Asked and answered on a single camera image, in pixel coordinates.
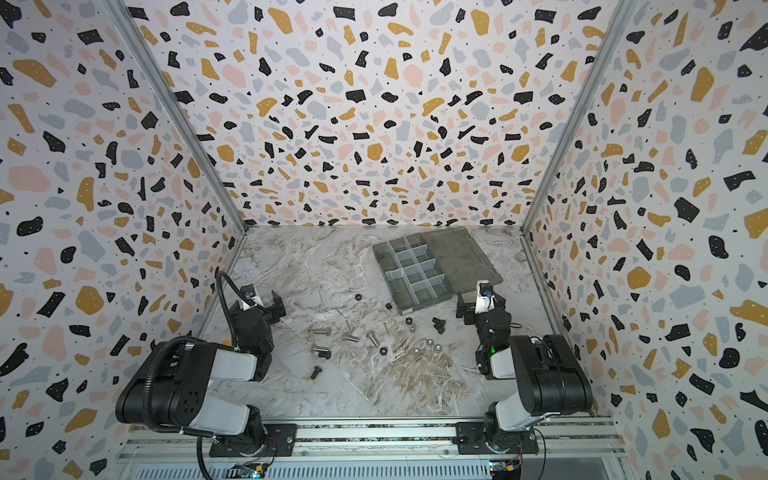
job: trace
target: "gray plastic organizer box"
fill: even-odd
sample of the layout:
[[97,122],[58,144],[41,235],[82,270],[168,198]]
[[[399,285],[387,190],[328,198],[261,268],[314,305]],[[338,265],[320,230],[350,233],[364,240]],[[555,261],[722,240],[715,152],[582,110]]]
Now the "gray plastic organizer box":
[[373,246],[400,315],[449,300],[455,292],[420,233]]

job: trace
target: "hex bolt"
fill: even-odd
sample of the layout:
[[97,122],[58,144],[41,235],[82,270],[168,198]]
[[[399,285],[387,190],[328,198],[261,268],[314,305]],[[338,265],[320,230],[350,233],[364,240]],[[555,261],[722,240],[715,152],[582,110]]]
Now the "hex bolt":
[[371,340],[374,347],[377,347],[377,348],[379,347],[379,341],[376,338],[376,334],[374,332],[368,332],[366,336]]

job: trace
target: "terrazzo patterned wallpaper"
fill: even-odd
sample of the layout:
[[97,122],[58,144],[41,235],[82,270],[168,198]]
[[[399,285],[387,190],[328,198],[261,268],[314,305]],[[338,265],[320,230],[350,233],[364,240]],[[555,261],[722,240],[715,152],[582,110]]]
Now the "terrazzo patterned wallpaper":
[[130,0],[249,224],[512,225],[608,0]]
[[638,478],[768,478],[766,22],[639,2],[531,233]]
[[0,478],[109,478],[121,389],[235,233],[101,4],[0,15]]

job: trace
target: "bolt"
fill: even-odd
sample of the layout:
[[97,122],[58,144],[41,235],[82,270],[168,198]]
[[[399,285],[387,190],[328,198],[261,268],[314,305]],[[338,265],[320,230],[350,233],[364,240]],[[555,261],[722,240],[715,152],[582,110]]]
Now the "bolt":
[[376,338],[376,334],[375,334],[375,333],[373,333],[373,332],[368,332],[368,333],[366,334],[366,336],[367,336],[367,337],[368,337],[368,338],[371,340],[371,342],[373,343],[373,346],[376,346],[376,347],[378,347],[378,346],[379,346],[379,341],[378,341],[378,339]]

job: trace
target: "back wall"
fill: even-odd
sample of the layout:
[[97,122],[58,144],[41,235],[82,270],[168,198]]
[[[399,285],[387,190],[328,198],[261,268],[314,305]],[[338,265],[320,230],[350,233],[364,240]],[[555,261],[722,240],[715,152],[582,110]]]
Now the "back wall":
[[612,13],[607,0],[129,5],[250,224],[520,222]]

